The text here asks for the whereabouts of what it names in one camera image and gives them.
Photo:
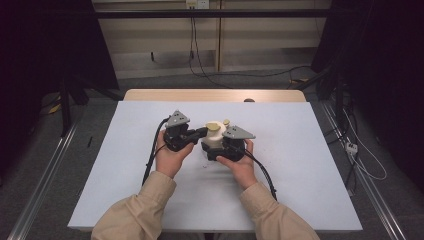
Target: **hand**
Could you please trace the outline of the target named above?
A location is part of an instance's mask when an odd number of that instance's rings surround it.
[[[170,178],[174,178],[177,172],[183,165],[183,160],[193,150],[194,144],[190,143],[178,152],[169,150],[166,147],[166,143],[163,140],[165,130],[159,132],[157,143],[156,143],[156,171],[167,175]]]
[[[245,139],[244,142],[247,144],[246,149],[253,154],[253,142],[249,139]],[[248,156],[245,155],[238,162],[233,162],[222,156],[218,156],[216,160],[231,169],[234,178],[243,190],[258,182],[253,171],[253,160]]]

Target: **gray controller part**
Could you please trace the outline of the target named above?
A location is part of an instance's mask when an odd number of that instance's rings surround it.
[[[184,123],[188,123],[190,122],[190,119],[188,117],[186,117],[183,113],[181,113],[180,111],[176,110],[172,116],[169,118],[168,122],[166,123],[165,127],[169,128],[169,127],[175,127],[178,125],[182,125]]]
[[[222,133],[222,136],[230,138],[230,139],[254,139],[255,135],[250,132],[244,130],[241,127],[231,126],[228,127],[227,131]]]

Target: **person's right hand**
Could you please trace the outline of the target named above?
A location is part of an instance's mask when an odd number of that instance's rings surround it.
[[[247,144],[246,149],[253,154],[253,142],[249,139],[245,139],[244,141]],[[245,155],[238,162],[233,162],[222,156],[216,157],[216,160],[231,169],[234,178],[243,190],[258,182],[253,171],[254,162],[248,156]]]

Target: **power outlet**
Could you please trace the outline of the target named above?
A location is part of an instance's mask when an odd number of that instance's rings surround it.
[[[209,9],[209,0],[197,0],[197,9]]]
[[[197,9],[197,0],[186,0],[187,9]]]
[[[346,152],[355,155],[358,152],[358,145],[347,142],[345,146]]]

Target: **person's left hand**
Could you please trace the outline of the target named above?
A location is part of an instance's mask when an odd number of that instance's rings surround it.
[[[166,143],[163,140],[164,134],[165,130],[159,132],[156,143],[156,151],[160,148],[159,152],[156,154],[156,171],[161,172],[170,178],[174,178],[177,172],[181,169],[184,158],[186,158],[193,150],[194,144],[190,143],[180,151],[174,152],[166,147]]]

